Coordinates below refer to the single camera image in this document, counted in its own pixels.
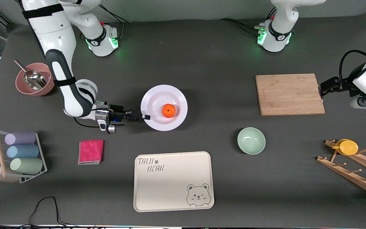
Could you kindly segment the white round plate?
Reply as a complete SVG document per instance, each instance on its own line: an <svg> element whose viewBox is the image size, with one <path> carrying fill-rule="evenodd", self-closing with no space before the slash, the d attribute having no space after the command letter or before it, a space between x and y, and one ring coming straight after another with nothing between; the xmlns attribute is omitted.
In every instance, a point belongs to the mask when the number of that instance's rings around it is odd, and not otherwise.
<svg viewBox="0 0 366 229"><path fill-rule="evenodd" d="M162 115L162 107L167 104L176 107L176 115L173 118L166 118ZM144 120L145 123L158 131L170 131L179 127L186 119L188 103L185 95L176 87L171 85L158 85L146 92L141 100L141 113L150 115L151 120Z"/></svg>

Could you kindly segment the orange mandarin fruit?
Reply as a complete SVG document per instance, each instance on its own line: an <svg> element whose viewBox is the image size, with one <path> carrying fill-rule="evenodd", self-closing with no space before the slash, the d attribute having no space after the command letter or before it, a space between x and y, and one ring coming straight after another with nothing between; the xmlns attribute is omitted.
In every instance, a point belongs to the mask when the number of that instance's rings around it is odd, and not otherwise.
<svg viewBox="0 0 366 229"><path fill-rule="evenodd" d="M173 118L176 115L176 107L173 104L167 103L162 107L161 113L166 118Z"/></svg>

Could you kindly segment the folded pink cloth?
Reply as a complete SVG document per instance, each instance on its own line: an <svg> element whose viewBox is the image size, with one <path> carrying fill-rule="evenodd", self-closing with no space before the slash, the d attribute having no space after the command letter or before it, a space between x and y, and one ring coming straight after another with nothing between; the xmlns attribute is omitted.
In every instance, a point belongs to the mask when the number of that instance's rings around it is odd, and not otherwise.
<svg viewBox="0 0 366 229"><path fill-rule="evenodd" d="M103 159L104 143L104 140L81 141L78 165L99 165Z"/></svg>

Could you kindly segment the wooden cutting board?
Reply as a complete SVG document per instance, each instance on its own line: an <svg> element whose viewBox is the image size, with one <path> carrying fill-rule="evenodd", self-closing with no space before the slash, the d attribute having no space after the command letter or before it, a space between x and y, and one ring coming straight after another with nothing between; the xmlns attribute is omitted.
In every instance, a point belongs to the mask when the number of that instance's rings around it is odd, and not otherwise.
<svg viewBox="0 0 366 229"><path fill-rule="evenodd" d="M261 116L325 113L313 73L257 75L255 80Z"/></svg>

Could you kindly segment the yellow cup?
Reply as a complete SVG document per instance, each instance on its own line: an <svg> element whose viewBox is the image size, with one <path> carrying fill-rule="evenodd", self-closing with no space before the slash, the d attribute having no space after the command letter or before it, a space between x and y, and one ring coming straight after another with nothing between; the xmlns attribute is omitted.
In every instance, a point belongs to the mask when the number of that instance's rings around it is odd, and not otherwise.
<svg viewBox="0 0 366 229"><path fill-rule="evenodd" d="M354 155L358 152L358 145L356 142L349 139L341 139L335 145L331 146L341 155Z"/></svg>

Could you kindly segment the pink ribbed bowl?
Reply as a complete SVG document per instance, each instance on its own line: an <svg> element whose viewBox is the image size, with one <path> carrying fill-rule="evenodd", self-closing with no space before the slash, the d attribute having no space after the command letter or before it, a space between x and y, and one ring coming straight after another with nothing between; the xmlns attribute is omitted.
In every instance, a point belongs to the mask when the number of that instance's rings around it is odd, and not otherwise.
<svg viewBox="0 0 366 229"><path fill-rule="evenodd" d="M54 80L53 80L53 77L49 70L48 65L46 65L44 63L32 63L32 64L27 65L26 68L34 69L34 70L41 72L47 81L47 85L39 91L31 89L24 83L24 81L23 81L24 71L21 70L18 73L18 75L16 77L16 81L15 81L16 89L19 92L21 92L22 94L25 94L25 95L29 95L29 96L41 97L41 96L47 95L55 88L55 83L54 83Z"/></svg>

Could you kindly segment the cream bear print tray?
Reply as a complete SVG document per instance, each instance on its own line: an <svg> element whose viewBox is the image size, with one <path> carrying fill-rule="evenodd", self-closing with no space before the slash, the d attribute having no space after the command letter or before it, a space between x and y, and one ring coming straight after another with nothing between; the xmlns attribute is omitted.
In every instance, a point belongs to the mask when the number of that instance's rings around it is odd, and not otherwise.
<svg viewBox="0 0 366 229"><path fill-rule="evenodd" d="M214 206L208 152L139 155L134 162L137 212L207 210Z"/></svg>

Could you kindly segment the metal scoop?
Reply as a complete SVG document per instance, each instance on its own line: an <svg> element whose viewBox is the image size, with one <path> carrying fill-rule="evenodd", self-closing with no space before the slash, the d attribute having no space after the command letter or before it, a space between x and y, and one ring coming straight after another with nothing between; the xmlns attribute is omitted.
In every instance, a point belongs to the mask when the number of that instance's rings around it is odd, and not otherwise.
<svg viewBox="0 0 366 229"><path fill-rule="evenodd" d="M33 69L28 69L17 59L14 59L14 62L24 71L22 81L28 87L32 88L35 91L39 91L47 85L47 81L41 72Z"/></svg>

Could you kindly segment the wooden peg drying rack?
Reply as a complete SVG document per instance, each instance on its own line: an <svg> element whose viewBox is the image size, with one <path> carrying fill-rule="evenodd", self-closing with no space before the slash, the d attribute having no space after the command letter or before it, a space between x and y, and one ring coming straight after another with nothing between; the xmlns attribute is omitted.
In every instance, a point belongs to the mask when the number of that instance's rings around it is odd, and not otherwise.
<svg viewBox="0 0 366 229"><path fill-rule="evenodd" d="M339 140L336 140L336 139L325 140L324 144L331 148L331 146L335 145L338 141ZM331 171L334 171L335 173L341 175L348 181L352 182L353 184L357 185L358 187L360 187L361 189L366 191L366 178L364 178L358 174L359 172L362 172L362 169L359 168L359 169L355 169L355 170L348 170L345 168L347 163L338 163L338 164L335 163L334 160L335 160L336 156L341 155L341 154L338 153L335 149L332 149L332 150L334 152L330 158L318 156L316 158L316 161L318 161L319 163L321 163L322 165L324 165ZM342 155L342 156L349 158L356 164L358 164L358 165L362 166L364 169L366 169L366 155L364 155L365 152L366 152L366 148L360 149L358 147L358 152L356 154L348 155L348 156Z"/></svg>

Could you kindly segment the pale green bowl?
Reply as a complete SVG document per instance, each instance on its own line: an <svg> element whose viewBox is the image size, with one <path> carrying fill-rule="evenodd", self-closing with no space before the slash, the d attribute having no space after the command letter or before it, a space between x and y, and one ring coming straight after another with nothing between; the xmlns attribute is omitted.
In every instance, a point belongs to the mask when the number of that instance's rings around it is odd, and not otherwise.
<svg viewBox="0 0 366 229"><path fill-rule="evenodd" d="M266 146L264 134L259 129L253 127L242 129L238 133L237 142L241 151L248 155L257 155Z"/></svg>

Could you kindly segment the purple cup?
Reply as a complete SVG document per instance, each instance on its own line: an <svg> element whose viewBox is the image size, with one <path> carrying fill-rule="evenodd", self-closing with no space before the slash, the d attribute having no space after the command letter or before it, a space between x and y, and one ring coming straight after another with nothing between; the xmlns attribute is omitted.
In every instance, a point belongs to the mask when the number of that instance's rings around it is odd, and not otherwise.
<svg viewBox="0 0 366 229"><path fill-rule="evenodd" d="M7 145L33 144L35 141L36 135L33 132L12 132L4 138Z"/></svg>

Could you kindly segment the blue cup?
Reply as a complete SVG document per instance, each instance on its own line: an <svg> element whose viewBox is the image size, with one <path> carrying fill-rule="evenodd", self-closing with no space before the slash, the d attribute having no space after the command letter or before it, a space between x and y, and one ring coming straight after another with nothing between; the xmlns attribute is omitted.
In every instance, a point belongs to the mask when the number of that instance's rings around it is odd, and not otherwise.
<svg viewBox="0 0 366 229"><path fill-rule="evenodd" d="M37 158L39 147L34 144L12 145L6 154L9 158Z"/></svg>

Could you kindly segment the green cup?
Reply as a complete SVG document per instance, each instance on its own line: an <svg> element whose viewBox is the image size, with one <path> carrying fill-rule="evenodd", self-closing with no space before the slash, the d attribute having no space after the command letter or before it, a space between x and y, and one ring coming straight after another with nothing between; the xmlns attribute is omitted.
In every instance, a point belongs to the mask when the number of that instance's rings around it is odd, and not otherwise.
<svg viewBox="0 0 366 229"><path fill-rule="evenodd" d="M39 158L15 158L10 163L10 169L23 174L35 175L43 168Z"/></svg>

